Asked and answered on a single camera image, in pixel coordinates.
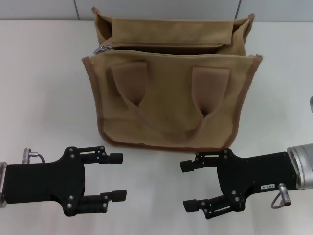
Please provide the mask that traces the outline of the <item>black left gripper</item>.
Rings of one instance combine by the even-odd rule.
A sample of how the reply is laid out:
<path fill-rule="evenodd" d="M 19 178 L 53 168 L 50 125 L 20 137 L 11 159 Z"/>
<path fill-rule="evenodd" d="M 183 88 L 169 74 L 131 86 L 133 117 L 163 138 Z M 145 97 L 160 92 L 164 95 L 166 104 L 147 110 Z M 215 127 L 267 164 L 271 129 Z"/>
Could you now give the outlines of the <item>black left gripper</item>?
<path fill-rule="evenodd" d="M 62 206 L 66 216 L 106 213 L 110 201 L 126 200 L 127 191 L 83 196 L 83 164 L 94 163 L 122 164 L 123 154 L 107 154 L 104 146 L 68 147 L 63 156 L 54 162 L 8 165 L 4 178 L 4 199 L 8 204 L 55 201 Z"/>

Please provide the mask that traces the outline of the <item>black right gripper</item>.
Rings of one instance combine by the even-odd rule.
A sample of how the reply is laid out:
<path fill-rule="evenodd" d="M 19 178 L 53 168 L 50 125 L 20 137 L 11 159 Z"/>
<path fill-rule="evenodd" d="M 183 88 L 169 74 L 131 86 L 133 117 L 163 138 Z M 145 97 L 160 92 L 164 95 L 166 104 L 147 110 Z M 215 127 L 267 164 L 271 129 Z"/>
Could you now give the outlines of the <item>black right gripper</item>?
<path fill-rule="evenodd" d="M 230 149 L 196 152 L 194 160 L 180 162 L 182 172 L 216 167 L 223 196 L 203 200 L 186 200 L 187 213 L 203 211 L 206 219 L 245 209 L 252 194 L 273 191 L 279 184 L 296 190 L 296 172 L 287 152 L 240 158 Z"/>

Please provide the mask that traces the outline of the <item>khaki canvas food bag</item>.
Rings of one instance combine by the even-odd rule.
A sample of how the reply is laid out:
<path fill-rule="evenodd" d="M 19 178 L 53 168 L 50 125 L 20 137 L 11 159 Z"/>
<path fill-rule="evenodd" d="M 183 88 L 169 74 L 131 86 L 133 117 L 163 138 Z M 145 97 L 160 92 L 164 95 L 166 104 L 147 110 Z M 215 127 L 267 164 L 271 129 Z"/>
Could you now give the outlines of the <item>khaki canvas food bag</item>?
<path fill-rule="evenodd" d="M 153 19 L 92 11 L 98 47 L 113 47 L 82 60 L 105 141 L 195 152 L 232 145 L 263 60 L 245 49 L 254 14 Z"/>

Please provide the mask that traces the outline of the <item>silver metal zipper pull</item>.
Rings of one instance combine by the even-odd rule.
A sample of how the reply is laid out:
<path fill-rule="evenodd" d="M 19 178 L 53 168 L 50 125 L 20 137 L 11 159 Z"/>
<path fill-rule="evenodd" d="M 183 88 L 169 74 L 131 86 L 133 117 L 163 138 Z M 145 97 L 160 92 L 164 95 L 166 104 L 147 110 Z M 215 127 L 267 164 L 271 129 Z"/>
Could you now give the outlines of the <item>silver metal zipper pull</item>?
<path fill-rule="evenodd" d="M 94 55 L 97 55 L 99 53 L 102 53 L 102 52 L 106 52 L 106 51 L 110 51 L 112 50 L 113 47 L 111 45 L 100 45 L 94 52 L 93 54 Z"/>

